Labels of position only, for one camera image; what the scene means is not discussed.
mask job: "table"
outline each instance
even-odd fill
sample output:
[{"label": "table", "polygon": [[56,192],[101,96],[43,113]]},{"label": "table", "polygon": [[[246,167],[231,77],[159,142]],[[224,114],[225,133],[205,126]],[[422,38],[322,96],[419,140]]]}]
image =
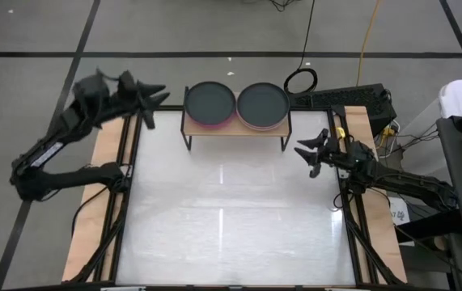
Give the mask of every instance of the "table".
[{"label": "table", "polygon": [[[366,109],[346,107],[345,111],[350,134],[355,136],[355,139],[362,141],[374,149],[375,146]],[[135,120],[133,119],[131,128],[134,127],[134,123]],[[104,162],[115,160],[119,136],[121,135],[121,126],[122,120],[114,120],[107,123],[104,126],[104,130],[98,133],[92,164],[100,165]],[[129,155],[129,144],[131,144],[131,138],[129,138],[127,142],[127,150],[125,152],[126,160]],[[100,186],[98,185],[85,187],[83,201],[96,193],[99,188]],[[92,203],[78,215],[76,231],[71,242],[63,280],[70,279],[74,276],[88,261],[91,253],[97,248],[100,241],[100,233],[107,201],[108,196],[101,196],[97,200],[92,201]],[[367,225],[373,247],[395,275],[401,280],[406,281],[400,249],[392,226],[392,216],[386,198],[382,197],[377,192],[367,191],[363,196],[363,203],[366,210]],[[358,249],[362,278],[364,282],[369,282],[365,254],[360,246],[358,246]],[[101,277],[105,280],[108,279],[109,263],[111,262],[111,260],[108,259],[111,255],[112,249],[107,253],[105,268]]]}]

